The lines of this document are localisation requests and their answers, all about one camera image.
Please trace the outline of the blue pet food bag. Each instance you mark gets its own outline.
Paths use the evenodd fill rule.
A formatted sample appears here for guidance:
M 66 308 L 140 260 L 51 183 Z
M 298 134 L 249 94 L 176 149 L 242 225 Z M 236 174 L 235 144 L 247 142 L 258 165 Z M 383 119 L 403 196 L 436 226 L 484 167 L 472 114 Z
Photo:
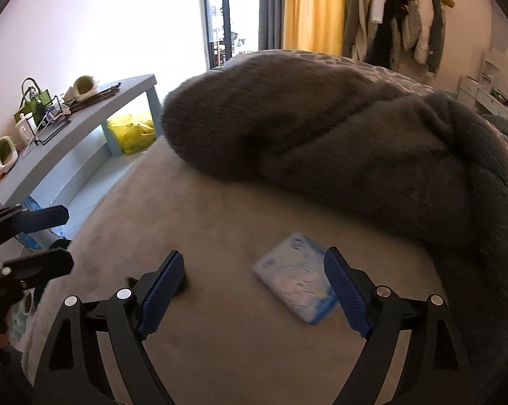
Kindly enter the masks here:
M 36 225 L 30 225 L 28 231 L 22 231 L 16 235 L 15 239 L 27 250 L 41 251 L 49 249 L 55 241 L 61 240 L 64 237 L 61 226 L 42 228 L 38 221 Z

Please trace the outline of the mint pet food bowl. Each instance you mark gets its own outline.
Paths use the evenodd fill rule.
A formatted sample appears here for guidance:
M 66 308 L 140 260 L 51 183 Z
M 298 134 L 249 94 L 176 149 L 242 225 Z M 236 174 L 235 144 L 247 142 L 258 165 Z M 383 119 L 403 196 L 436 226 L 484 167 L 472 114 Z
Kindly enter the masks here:
M 22 340 L 35 311 L 34 290 L 24 292 L 23 299 L 11 308 L 8 319 L 8 335 L 11 344 L 17 344 Z

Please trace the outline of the light blue low table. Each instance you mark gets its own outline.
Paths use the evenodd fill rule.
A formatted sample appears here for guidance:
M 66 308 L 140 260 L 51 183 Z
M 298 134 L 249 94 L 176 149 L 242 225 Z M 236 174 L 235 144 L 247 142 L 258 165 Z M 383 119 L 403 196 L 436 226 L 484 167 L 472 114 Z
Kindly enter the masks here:
M 155 134 L 163 134 L 160 126 L 162 106 L 155 90 L 156 77 L 152 74 L 128 78 L 118 82 L 119 91 L 79 112 L 70 115 L 70 124 L 46 145 L 38 145 L 18 161 L 0 181 L 0 205 L 10 207 L 20 204 L 52 169 L 95 128 L 101 127 L 110 152 L 120 155 L 120 146 L 107 128 L 107 119 L 135 100 L 141 94 L 147 96 L 151 118 L 155 122 Z

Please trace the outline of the green plush slipper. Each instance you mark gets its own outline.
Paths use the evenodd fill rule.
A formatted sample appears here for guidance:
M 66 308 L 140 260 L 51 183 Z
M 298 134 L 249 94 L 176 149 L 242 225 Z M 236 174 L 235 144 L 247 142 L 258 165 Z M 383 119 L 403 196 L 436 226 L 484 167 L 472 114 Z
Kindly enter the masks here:
M 0 172 L 9 173 L 18 160 L 16 144 L 11 136 L 0 138 Z
M 89 75 L 83 75 L 75 80 L 73 85 L 64 94 L 63 99 L 66 103 L 71 101 L 83 102 L 96 95 L 97 91 L 98 85 L 96 79 Z

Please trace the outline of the white lidded mug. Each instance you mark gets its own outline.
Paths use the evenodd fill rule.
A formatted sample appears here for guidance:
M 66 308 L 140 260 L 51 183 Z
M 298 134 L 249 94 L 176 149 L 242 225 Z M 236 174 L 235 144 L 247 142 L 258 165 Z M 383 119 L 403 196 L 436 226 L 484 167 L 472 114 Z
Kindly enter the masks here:
M 21 118 L 15 125 L 15 129 L 20 135 L 20 139 L 23 142 L 23 145 L 27 145 L 33 141 L 34 138 L 34 129 L 35 123 L 33 117 L 24 117 Z

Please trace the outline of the green handbag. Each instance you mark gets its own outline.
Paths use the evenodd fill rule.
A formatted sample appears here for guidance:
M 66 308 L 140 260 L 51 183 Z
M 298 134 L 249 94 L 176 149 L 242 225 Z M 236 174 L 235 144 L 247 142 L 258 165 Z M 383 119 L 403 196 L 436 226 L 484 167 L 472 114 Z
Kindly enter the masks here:
M 22 115 L 31 115 L 34 123 L 39 125 L 45 117 L 46 108 L 52 102 L 49 90 L 41 90 L 36 80 L 28 77 L 22 82 L 21 91 L 22 99 L 14 121 L 20 121 Z

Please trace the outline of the dark wooden sticks bundle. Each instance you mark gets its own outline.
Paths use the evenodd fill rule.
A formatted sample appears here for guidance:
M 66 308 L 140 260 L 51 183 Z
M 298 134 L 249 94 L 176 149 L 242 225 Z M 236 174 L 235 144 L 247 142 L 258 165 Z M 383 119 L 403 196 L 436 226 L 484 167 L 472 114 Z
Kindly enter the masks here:
M 68 109 L 71 113 L 81 111 L 89 106 L 95 105 L 97 103 L 101 103 L 107 99 L 110 99 L 111 97 L 115 96 L 120 89 L 121 83 L 118 82 L 115 85 L 112 85 L 111 87 L 99 91 L 98 93 L 89 96 L 87 99 L 78 101 L 74 100 L 69 106 Z

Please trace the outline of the yellow plastic bag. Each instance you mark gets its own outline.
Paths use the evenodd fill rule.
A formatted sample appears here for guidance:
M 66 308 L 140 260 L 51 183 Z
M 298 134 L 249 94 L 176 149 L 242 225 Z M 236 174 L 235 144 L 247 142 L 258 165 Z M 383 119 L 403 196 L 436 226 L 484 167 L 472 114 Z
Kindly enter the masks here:
M 127 156 L 141 152 L 156 140 L 156 133 L 151 115 L 120 114 L 107 119 L 107 128 L 118 140 L 119 146 Z

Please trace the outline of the blue tissue packet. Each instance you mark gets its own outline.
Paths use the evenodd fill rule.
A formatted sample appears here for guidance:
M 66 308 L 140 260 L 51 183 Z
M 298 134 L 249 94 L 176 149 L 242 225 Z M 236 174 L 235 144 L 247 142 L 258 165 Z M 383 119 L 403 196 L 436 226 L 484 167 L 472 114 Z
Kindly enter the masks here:
M 252 266 L 256 277 L 309 325 L 324 319 L 336 304 L 324 273 L 326 249 L 300 232 L 282 240 Z

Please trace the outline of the grey bed mattress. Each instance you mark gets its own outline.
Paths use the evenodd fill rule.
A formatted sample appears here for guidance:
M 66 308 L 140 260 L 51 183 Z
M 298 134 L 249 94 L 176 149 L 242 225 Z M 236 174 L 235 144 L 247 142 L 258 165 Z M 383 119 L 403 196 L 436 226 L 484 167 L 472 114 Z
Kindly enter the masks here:
M 102 300 L 130 277 L 185 258 L 176 297 L 147 352 L 179 404 L 329 404 L 363 347 L 340 309 L 317 325 L 294 315 L 253 263 L 290 234 L 335 246 L 376 284 L 424 299 L 443 290 L 428 254 L 290 192 L 200 174 L 156 141 L 107 193 L 71 243 L 73 271 L 47 285 L 27 330 L 33 377 L 65 297 Z

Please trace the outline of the dark grey fluffy blanket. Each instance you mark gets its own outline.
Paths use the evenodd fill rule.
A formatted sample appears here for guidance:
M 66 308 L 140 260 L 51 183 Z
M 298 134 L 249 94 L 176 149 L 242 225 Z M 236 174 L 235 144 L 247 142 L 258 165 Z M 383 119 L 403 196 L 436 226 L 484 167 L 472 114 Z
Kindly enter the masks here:
M 477 387 L 508 390 L 508 144 L 487 120 L 439 91 L 262 52 L 170 92 L 162 124 L 205 174 L 289 188 L 423 247 Z

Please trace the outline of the white drawer cabinet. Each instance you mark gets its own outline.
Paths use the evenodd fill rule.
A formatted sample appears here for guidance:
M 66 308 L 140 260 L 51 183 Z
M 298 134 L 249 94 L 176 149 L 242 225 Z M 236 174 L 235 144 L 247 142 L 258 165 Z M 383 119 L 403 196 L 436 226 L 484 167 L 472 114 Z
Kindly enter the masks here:
M 496 86 L 501 81 L 503 54 L 489 49 L 483 55 L 478 79 L 463 75 L 457 91 L 456 101 L 479 113 L 508 118 L 508 96 Z

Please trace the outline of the hanging clothes rack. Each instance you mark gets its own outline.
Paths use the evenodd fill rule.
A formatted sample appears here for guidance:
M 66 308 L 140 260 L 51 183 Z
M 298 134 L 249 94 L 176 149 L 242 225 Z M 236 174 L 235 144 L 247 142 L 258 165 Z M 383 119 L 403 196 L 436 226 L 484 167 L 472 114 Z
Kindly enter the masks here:
M 429 74 L 438 72 L 444 49 L 445 10 L 453 0 L 345 0 L 343 55 L 397 71 L 411 53 Z

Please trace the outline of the grey curtain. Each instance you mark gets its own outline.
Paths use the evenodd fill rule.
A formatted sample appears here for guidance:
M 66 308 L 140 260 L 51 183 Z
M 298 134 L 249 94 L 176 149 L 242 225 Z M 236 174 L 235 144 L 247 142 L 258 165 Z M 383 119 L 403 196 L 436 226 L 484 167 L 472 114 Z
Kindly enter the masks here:
M 259 49 L 281 49 L 284 0 L 259 0 Z

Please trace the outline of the yellow curtain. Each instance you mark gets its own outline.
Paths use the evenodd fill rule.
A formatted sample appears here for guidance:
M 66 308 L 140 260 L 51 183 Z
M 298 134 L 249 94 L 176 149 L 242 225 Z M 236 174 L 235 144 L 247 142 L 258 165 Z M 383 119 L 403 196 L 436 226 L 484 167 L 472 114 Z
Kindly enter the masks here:
M 282 46 L 339 55 L 345 0 L 284 0 Z

